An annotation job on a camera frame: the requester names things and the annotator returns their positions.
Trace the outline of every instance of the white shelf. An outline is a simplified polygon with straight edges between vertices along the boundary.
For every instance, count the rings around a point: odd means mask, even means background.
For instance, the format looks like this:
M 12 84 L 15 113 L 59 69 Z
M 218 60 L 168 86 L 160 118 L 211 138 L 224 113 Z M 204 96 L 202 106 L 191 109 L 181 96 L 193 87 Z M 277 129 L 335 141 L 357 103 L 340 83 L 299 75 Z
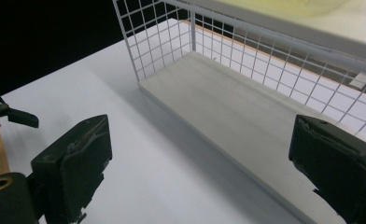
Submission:
M 296 114 L 331 120 L 196 52 L 139 84 L 305 222 L 344 223 L 288 158 Z
M 187 0 L 249 23 L 366 59 L 366 1 L 347 0 L 329 12 L 305 16 L 261 10 L 244 0 Z

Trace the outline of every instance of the white surface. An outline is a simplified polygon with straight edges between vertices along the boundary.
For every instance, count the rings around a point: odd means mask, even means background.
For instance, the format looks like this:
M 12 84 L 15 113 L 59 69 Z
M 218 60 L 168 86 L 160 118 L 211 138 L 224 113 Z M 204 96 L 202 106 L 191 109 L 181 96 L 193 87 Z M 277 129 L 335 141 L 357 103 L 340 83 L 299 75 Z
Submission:
M 138 89 L 122 42 L 3 98 L 40 119 L 39 129 L 0 119 L 10 169 L 26 175 L 76 123 L 109 116 L 114 159 L 82 223 L 299 223 Z
M 326 116 L 195 52 L 140 85 L 303 220 L 344 223 L 288 158 L 296 115 Z
M 250 0 L 188 0 L 260 27 L 366 59 L 366 0 L 347 0 L 330 12 L 298 16 L 259 10 Z

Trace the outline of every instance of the black clamp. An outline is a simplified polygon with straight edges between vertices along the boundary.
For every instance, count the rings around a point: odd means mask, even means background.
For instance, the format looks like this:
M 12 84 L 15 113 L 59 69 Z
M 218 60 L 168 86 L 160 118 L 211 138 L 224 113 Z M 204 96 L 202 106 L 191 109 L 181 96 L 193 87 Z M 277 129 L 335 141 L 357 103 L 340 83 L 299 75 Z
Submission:
M 0 224 L 80 223 L 112 158 L 107 115 L 84 119 L 32 160 L 28 177 L 0 175 Z
M 35 115 L 10 108 L 0 96 L 0 117 L 3 116 L 7 116 L 11 122 L 38 128 L 38 118 Z

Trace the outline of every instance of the black background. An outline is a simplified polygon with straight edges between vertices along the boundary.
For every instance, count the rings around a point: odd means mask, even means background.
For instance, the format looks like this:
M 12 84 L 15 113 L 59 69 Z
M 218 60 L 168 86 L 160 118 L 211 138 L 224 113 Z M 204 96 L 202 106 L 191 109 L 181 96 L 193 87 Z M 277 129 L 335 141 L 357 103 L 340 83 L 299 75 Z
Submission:
M 120 40 L 111 0 L 0 0 L 0 93 Z

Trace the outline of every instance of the wire mesh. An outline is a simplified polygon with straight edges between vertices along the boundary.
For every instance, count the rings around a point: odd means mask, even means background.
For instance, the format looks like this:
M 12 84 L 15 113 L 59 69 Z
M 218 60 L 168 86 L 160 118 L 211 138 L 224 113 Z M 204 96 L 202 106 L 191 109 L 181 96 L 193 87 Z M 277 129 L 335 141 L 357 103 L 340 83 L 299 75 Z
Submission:
M 182 1 L 136 0 L 131 8 L 125 1 L 114 3 L 138 80 L 194 50 L 366 140 L 366 83 L 363 90 L 349 86 L 361 72 L 354 63 L 340 63 L 334 55 L 325 57 L 322 47 Z

